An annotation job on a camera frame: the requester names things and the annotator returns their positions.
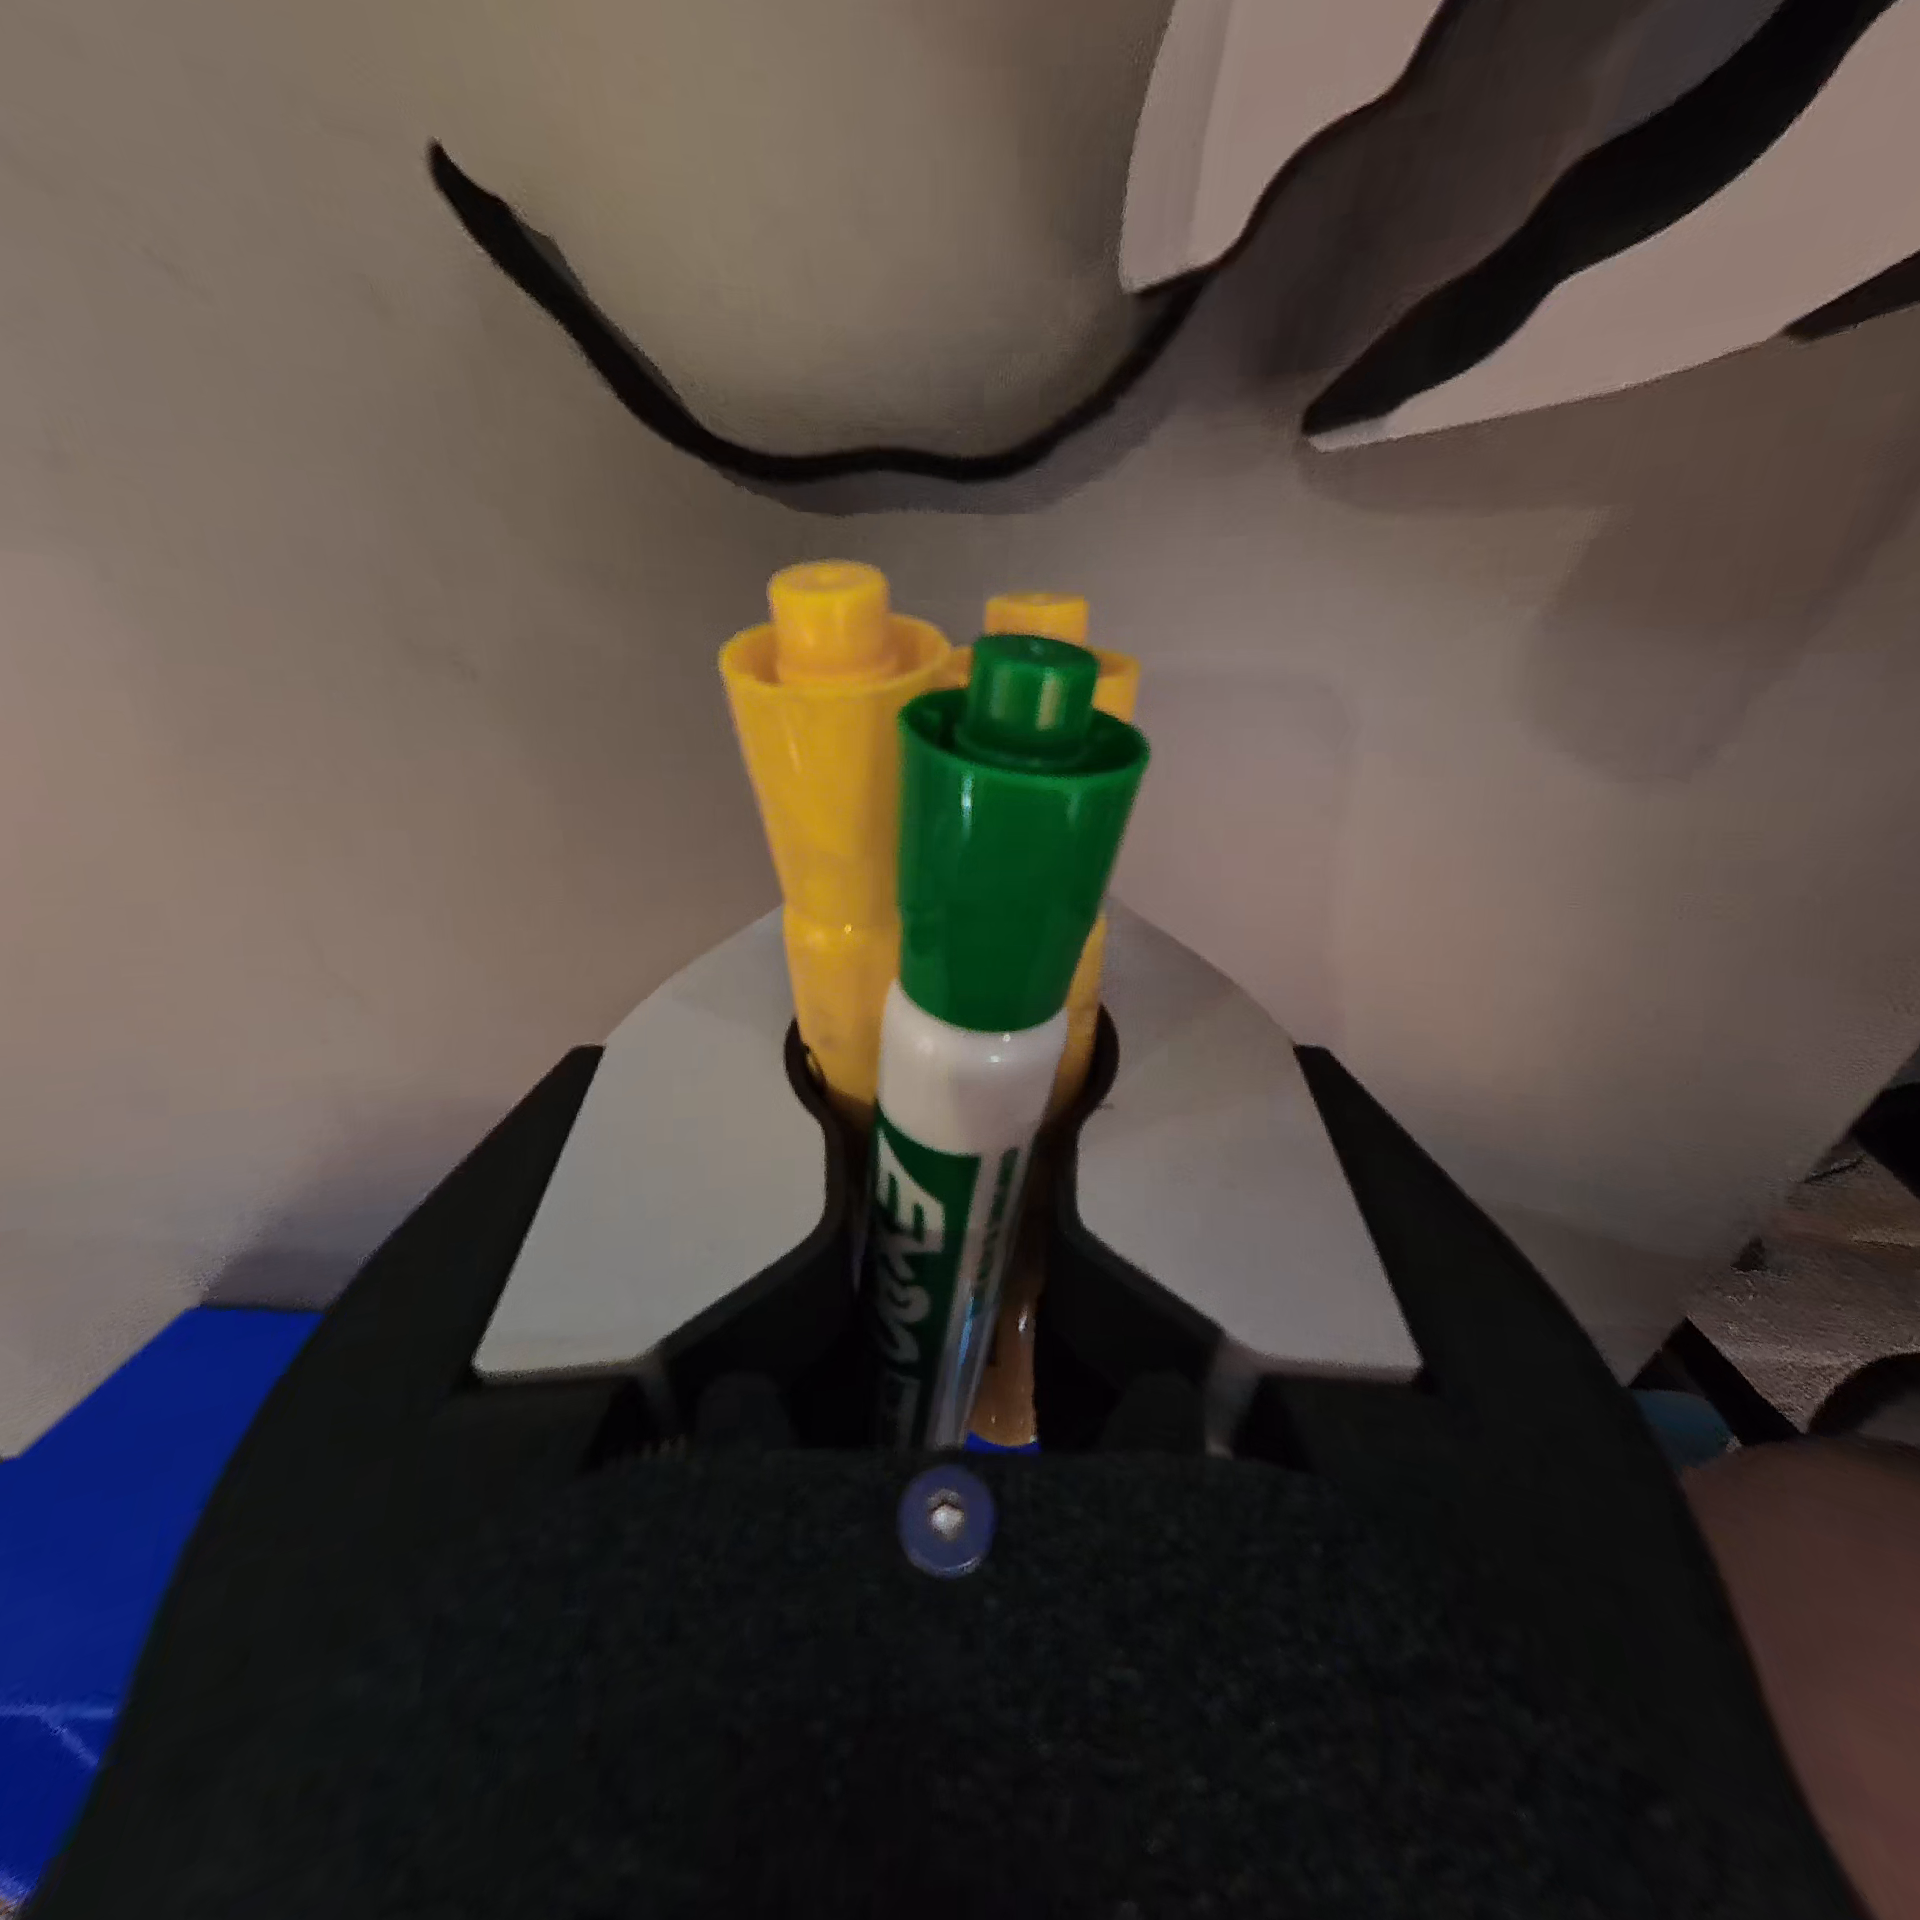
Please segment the yellow highlighter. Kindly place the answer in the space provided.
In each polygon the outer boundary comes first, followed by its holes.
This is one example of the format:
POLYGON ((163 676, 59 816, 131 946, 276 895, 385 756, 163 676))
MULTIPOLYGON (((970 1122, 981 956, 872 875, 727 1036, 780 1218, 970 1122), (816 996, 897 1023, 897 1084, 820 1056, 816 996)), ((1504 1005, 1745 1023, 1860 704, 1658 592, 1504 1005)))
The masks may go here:
MULTIPOLYGON (((1090 625, 1095 625, 1095 614, 1083 593, 1021 592, 1021 593, 985 601, 985 634, 1030 634, 1030 637, 1083 645, 1097 665, 1095 712, 1133 725, 1143 665, 1117 657, 1117 651, 1095 651, 1090 625)), ((1030 1453, 1040 1448, 1030 1348, 1040 1348, 1040 1292, 1043 1292, 1043 1196, 1049 1196, 1043 1153, 1049 1153, 1049 1122, 1075 1114, 1090 1069, 1095 1069, 1097 974, 1106 974, 1106 913, 1090 927, 1090 946, 1075 957, 1069 1005, 1062 1005, 1069 1036, 1062 1036, 1062 1066, 1049 1075, 1043 1137, 1030 1146, 1030 1174, 1021 1191, 1021 1235, 1013 1235, 1013 1254, 1004 1272, 999 1329, 985 1348, 970 1430, 964 1430, 970 1453, 1030 1453)))
POLYGON ((897 981, 897 712, 954 651, 856 560, 786 565, 768 607, 715 676, 780 870, 799 1048, 835 1105, 870 1122, 897 981))

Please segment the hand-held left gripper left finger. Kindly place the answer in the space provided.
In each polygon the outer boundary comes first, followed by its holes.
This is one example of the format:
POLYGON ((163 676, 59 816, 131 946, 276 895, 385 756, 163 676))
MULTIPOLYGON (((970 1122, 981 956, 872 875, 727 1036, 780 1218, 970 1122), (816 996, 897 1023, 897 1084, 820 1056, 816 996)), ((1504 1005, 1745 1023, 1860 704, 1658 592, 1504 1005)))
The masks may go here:
POLYGON ((665 981, 604 1045, 473 1372, 665 1372, 667 1336, 824 1213, 824 1128, 786 1069, 786 924, 665 981))

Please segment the person's right forearm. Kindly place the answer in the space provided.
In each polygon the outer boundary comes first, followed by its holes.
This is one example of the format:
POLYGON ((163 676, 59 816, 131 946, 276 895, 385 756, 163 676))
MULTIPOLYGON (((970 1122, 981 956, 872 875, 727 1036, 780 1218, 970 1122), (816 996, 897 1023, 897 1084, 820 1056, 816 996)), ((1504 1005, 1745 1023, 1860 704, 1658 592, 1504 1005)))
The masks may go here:
POLYGON ((1864 1911, 1920 1911, 1920 1453, 1792 1440, 1683 1479, 1788 1760, 1864 1911))

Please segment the green white dry-erase marker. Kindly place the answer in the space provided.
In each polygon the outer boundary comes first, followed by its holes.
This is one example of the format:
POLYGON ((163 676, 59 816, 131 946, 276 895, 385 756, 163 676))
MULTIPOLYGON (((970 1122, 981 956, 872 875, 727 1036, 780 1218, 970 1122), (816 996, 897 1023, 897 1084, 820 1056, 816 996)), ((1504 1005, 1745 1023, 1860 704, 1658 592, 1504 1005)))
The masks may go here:
POLYGON ((964 684, 897 712, 897 981, 863 1218, 872 1440, 891 1453, 964 1440, 1069 981, 1150 774, 1143 727, 1095 684, 1095 651, 992 634, 964 684))

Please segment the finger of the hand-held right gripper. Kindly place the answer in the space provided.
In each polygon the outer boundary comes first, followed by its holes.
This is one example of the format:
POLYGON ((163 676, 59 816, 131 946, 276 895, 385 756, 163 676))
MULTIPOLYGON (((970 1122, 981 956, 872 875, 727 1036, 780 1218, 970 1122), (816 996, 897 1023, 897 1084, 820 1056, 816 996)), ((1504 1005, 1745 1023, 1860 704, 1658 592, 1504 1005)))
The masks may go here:
POLYGON ((1128 137, 1117 284, 1166 290, 1274 235, 1320 284, 1411 248, 1447 117, 1518 4, 1180 0, 1128 137))
POLYGON ((1765 11, 1339 370, 1304 446, 1518 418, 1914 303, 1914 28, 1914 0, 1765 11))

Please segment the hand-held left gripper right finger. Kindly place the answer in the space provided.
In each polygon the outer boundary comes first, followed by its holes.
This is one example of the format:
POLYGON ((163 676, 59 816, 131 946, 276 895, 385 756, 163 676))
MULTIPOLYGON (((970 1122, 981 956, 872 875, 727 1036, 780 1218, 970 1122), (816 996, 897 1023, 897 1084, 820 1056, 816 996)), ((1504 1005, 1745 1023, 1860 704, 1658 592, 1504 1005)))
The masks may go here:
POLYGON ((1287 1024, 1128 905, 1106 913, 1075 1218, 1244 1367, 1379 1388, 1419 1367, 1287 1024))

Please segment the blue plastic bin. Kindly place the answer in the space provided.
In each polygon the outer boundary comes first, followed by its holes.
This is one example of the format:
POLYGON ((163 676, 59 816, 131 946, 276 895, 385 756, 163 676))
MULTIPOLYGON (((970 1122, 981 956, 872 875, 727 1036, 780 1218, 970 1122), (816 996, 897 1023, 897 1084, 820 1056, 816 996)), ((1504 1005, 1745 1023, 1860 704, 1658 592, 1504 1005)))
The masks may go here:
POLYGON ((634 1388, 364 1412, 222 1554, 173 1390, 6 1471, 6 1709, 96 1740, 30 1911, 1069 1911, 1030 1466, 757 1367, 665 1453, 634 1388))

